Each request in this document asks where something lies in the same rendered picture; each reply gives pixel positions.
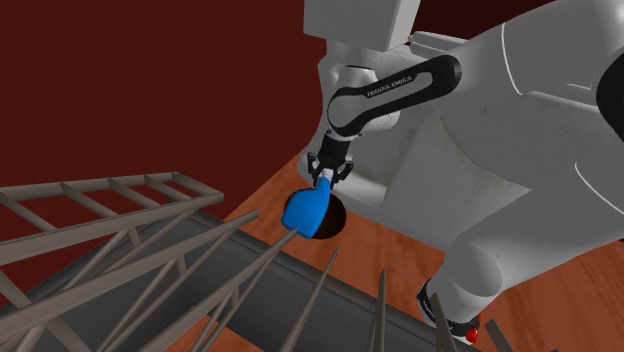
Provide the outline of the blue bottle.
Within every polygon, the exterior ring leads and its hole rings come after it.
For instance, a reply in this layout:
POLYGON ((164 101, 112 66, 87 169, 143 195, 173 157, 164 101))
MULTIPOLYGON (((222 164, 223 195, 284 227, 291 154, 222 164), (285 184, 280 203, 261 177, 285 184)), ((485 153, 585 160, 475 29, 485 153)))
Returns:
POLYGON ((295 191, 286 202, 281 224, 296 229, 302 237, 313 238, 328 210, 330 195, 330 180, 326 177, 321 177, 314 188, 295 191))

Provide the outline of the dark brown round bowl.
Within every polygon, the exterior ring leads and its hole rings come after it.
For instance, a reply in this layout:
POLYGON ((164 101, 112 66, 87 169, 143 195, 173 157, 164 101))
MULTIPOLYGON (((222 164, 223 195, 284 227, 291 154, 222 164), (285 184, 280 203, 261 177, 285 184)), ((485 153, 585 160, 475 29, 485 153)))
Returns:
POLYGON ((337 236, 344 229, 346 219, 347 213, 342 201, 331 194, 327 211, 313 239, 326 240, 337 236))

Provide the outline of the grey metal frame rack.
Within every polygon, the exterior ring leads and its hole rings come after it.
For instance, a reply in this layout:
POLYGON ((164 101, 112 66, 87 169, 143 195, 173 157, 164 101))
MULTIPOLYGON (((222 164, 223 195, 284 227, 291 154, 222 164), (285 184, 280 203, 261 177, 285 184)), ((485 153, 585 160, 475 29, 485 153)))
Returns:
POLYGON ((191 352, 230 329, 265 352, 479 352, 204 213, 222 194, 178 173, 0 188, 37 228, 0 242, 0 352, 191 352))

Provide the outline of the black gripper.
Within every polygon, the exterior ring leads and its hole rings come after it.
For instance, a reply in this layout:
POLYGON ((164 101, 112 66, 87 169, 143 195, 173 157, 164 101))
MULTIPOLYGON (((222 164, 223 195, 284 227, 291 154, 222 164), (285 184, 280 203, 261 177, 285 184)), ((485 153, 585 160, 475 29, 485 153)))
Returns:
POLYGON ((307 170, 313 184, 317 184, 323 177, 324 169, 333 170, 331 188, 349 176, 353 170, 353 162, 347 159, 350 144, 350 141, 337 140, 330 134, 325 134, 317 155, 313 152, 307 153, 307 170))

